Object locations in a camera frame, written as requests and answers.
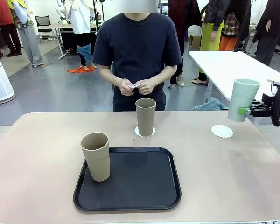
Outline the person's right hand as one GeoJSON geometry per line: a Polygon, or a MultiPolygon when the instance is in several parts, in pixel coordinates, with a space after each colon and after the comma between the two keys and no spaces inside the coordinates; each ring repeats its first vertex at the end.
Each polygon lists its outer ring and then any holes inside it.
{"type": "Polygon", "coordinates": [[[134,94],[133,90],[134,88],[132,88],[132,83],[127,80],[127,79],[121,79],[119,82],[119,89],[122,95],[124,96],[131,96],[134,94]]]}

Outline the person's left hand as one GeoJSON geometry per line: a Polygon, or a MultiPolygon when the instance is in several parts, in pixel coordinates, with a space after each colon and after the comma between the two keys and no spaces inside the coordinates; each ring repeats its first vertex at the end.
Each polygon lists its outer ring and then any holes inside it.
{"type": "Polygon", "coordinates": [[[145,79],[140,81],[140,85],[137,87],[141,95],[148,95],[152,93],[156,83],[152,79],[145,79]]]}

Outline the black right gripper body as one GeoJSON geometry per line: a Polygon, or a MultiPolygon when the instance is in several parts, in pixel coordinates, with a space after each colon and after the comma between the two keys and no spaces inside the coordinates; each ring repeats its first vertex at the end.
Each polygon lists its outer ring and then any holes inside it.
{"type": "MultiPolygon", "coordinates": [[[[265,112],[262,117],[271,117],[275,111],[276,97],[275,94],[263,94],[262,102],[264,103],[265,112]]],[[[280,116],[280,106],[277,110],[277,115],[280,116]]]]}

